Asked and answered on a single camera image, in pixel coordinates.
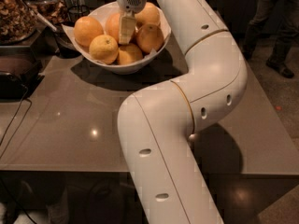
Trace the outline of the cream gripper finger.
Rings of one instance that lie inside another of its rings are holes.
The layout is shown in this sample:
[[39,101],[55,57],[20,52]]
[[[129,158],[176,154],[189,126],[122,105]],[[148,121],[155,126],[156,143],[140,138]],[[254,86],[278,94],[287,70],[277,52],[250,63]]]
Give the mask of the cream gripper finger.
[[133,11],[123,12],[120,15],[119,43],[127,45],[130,43],[135,32],[136,19]]

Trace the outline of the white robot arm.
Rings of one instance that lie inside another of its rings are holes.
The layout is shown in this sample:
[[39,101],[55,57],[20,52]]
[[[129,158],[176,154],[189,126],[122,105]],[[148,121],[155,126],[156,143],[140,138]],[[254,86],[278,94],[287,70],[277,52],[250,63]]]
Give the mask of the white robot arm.
[[[117,1],[126,19],[145,2]],[[157,2],[188,71],[124,100],[118,113],[123,155],[149,224],[224,224],[189,138],[237,106],[247,85],[246,63],[205,0]]]

